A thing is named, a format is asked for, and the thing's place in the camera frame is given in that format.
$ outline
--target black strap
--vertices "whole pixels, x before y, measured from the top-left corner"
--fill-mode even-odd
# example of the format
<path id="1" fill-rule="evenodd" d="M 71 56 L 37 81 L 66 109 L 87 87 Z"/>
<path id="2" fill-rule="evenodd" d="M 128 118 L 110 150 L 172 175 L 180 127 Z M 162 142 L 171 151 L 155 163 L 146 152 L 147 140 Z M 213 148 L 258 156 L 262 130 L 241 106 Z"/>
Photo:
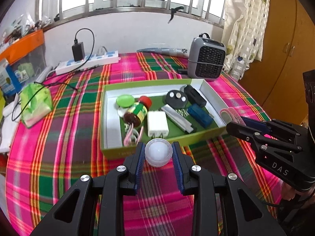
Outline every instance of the black strap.
<path id="1" fill-rule="evenodd" d="M 202 38 L 202 37 L 204 36 L 204 34 L 206 35 L 206 37 L 207 37 L 208 39 L 210 39 L 210 36 L 209 36 L 207 33 L 200 34 L 199 37 Z"/>
<path id="2" fill-rule="evenodd" d="M 174 14 L 175 14 L 176 12 L 178 12 L 179 10 L 183 10 L 183 9 L 184 9 L 183 6 L 176 7 L 176 8 L 174 8 L 174 9 L 171 9 L 171 19 L 170 19 L 170 21 L 168 22 L 168 24 L 173 20 Z"/>

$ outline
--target wardrobe door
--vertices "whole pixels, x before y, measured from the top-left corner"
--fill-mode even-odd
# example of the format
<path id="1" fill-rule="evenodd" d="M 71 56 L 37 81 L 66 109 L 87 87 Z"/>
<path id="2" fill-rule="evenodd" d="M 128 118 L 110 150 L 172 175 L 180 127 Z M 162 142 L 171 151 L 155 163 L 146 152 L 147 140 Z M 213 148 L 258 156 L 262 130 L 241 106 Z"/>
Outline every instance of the wardrobe door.
<path id="1" fill-rule="evenodd" d="M 315 69 L 315 26 L 297 1 L 296 30 L 284 69 L 263 108 L 271 118 L 300 124 L 308 113 L 303 72 Z"/>
<path id="2" fill-rule="evenodd" d="M 275 86 L 291 48 L 296 23 L 296 0 L 270 0 L 262 61 L 254 61 L 239 81 L 260 104 Z"/>

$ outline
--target cabinet handle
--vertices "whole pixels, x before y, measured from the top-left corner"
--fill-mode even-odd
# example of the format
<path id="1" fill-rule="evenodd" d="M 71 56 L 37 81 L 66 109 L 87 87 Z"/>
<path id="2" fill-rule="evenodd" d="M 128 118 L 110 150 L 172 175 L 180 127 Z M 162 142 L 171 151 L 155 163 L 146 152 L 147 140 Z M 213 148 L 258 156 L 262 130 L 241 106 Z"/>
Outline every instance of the cabinet handle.
<path id="1" fill-rule="evenodd" d="M 293 52 L 294 52 L 294 49 L 295 49 L 295 46 L 292 46 L 292 47 L 291 47 L 291 51 L 290 51 L 290 57 L 292 57 Z"/>
<path id="2" fill-rule="evenodd" d="M 284 52 L 284 53 L 288 53 L 289 46 L 290 46 L 290 43 L 288 42 L 288 43 L 284 46 L 284 48 L 283 48 L 283 52 Z"/>

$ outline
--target white usb charger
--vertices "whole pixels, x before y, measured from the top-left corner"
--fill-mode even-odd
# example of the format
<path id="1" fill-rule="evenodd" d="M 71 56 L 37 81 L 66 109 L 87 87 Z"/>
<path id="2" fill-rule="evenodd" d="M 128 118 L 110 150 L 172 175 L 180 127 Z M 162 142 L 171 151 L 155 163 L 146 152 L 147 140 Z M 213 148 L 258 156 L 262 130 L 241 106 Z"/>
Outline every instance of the white usb charger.
<path id="1" fill-rule="evenodd" d="M 149 111 L 147 115 L 148 136 L 165 138 L 169 135 L 166 114 L 163 111 Z"/>

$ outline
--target power strip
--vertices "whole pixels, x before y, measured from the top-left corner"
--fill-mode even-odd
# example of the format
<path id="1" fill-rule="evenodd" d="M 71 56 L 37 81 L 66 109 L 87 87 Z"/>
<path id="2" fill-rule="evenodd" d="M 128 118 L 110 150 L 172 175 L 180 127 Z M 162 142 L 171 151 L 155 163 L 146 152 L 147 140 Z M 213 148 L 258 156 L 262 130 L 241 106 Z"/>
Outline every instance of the power strip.
<path id="1" fill-rule="evenodd" d="M 70 72 L 72 70 L 75 70 L 79 66 L 81 66 L 89 56 L 86 56 L 83 60 L 75 62 L 73 59 L 65 62 L 61 62 L 57 67 L 56 67 L 56 74 L 61 75 L 65 74 L 67 72 Z M 107 52 L 102 56 L 97 56 L 97 55 L 92 55 L 89 61 L 86 62 L 86 64 L 80 68 L 82 69 L 88 69 L 93 66 L 98 66 L 98 65 L 108 65 L 108 64 L 115 64 L 118 63 L 120 60 L 118 56 L 118 51 L 114 52 Z"/>

